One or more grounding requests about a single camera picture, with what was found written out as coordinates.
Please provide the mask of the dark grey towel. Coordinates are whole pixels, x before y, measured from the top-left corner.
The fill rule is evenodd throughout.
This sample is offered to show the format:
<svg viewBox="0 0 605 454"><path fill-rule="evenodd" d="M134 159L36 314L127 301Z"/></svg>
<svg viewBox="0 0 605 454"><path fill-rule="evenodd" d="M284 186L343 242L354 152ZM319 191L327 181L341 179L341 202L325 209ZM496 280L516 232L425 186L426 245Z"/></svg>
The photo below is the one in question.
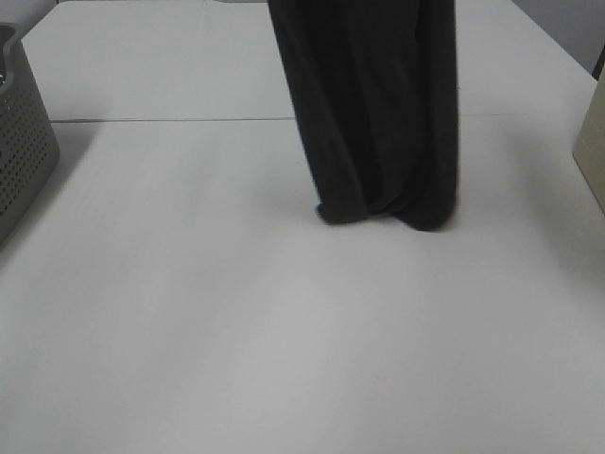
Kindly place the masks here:
<svg viewBox="0 0 605 454"><path fill-rule="evenodd" d="M320 218L438 231L458 201L452 1L272 1Z"/></svg>

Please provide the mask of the grey perforated plastic basket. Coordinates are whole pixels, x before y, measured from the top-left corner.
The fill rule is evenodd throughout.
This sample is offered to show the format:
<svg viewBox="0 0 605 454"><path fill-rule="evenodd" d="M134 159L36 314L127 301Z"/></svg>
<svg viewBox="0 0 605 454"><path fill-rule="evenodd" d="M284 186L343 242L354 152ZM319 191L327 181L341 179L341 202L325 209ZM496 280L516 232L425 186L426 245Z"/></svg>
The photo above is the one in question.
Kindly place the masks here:
<svg viewBox="0 0 605 454"><path fill-rule="evenodd" d="M1 240L38 198L61 156L22 43L22 30L1 25Z"/></svg>

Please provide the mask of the beige plastic bin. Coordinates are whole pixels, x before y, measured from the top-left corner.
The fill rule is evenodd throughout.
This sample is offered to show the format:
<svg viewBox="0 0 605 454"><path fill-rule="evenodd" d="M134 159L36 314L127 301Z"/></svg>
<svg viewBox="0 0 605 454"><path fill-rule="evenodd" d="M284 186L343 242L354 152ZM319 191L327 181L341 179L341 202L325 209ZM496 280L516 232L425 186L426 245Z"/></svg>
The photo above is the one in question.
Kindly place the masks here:
<svg viewBox="0 0 605 454"><path fill-rule="evenodd" d="M601 211L604 211L604 151L604 72L601 72L573 151Z"/></svg>

